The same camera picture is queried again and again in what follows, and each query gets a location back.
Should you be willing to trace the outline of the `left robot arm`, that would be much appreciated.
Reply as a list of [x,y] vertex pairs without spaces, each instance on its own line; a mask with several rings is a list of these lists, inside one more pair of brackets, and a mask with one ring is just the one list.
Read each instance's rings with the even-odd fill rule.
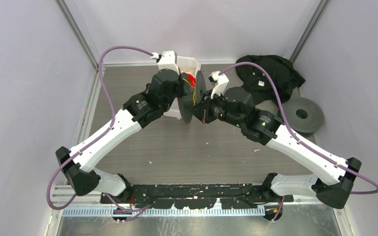
[[112,195],[120,204],[127,203],[131,190],[125,177],[98,170],[96,165],[119,143],[162,117],[176,98],[187,95],[189,88],[187,73],[162,69],[143,92],[131,96],[123,104],[114,120],[108,121],[82,143],[58,148],[56,158],[75,194],[84,196],[98,191]]

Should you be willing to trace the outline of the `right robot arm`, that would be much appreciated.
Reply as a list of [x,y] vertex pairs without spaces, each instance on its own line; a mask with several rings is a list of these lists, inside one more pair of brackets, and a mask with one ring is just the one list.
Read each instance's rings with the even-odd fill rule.
[[192,113],[203,123],[220,120],[236,126],[247,139],[280,151],[311,171],[301,176],[269,173],[261,189],[266,201],[301,195],[316,197],[332,208],[344,208],[361,168],[360,160],[332,155],[307,139],[297,141],[301,135],[290,134],[279,116],[256,108],[252,96],[241,87],[230,88],[224,95],[213,95],[209,90]]

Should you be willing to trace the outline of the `red plastic bin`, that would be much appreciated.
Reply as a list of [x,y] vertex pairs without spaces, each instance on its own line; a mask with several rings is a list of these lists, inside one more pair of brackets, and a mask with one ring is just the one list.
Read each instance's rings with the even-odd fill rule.
[[196,86],[196,78],[192,74],[187,74],[189,83],[192,87]]

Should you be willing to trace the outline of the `white plastic bin near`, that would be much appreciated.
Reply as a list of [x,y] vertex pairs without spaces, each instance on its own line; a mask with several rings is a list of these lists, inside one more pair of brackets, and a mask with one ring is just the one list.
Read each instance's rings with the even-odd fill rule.
[[175,98],[172,105],[170,106],[169,110],[163,114],[164,117],[171,117],[181,119],[182,116],[180,114],[179,106],[178,106],[178,99]]

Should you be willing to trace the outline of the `white plastic bin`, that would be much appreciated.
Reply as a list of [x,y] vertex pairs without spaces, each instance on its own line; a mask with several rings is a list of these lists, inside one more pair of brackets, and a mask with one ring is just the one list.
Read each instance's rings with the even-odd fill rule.
[[201,69],[201,64],[197,59],[192,57],[177,56],[177,66],[180,70],[181,77],[186,73],[196,78],[198,71]]
[[182,116],[180,114],[179,106],[178,106],[178,99],[175,98],[172,105],[170,106],[169,110],[163,114],[164,117],[171,117],[181,119]]

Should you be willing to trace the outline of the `white plastic bin far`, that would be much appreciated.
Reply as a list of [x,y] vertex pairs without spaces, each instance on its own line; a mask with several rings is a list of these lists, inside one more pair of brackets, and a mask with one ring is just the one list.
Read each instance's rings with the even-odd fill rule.
[[177,56],[177,66],[180,70],[181,77],[186,73],[196,78],[198,71],[201,69],[201,64],[197,59],[192,57]]

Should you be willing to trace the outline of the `black cloth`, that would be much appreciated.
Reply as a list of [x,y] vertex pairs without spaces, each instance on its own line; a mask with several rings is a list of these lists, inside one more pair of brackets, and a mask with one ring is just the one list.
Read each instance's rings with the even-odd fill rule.
[[[291,61],[277,55],[247,55],[236,62],[251,62],[261,66],[275,84],[281,103],[290,100],[293,90],[301,87],[306,81],[294,69]],[[264,72],[251,65],[237,66],[235,70],[243,82],[242,87],[252,95],[256,105],[268,100],[277,103],[273,88]]]

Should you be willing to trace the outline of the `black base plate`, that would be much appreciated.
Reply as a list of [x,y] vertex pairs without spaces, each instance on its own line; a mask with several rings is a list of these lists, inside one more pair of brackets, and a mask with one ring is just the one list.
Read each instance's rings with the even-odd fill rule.
[[220,204],[223,209],[248,209],[266,203],[279,203],[281,197],[253,183],[216,184],[134,184],[118,197],[118,204],[155,209],[211,209]]

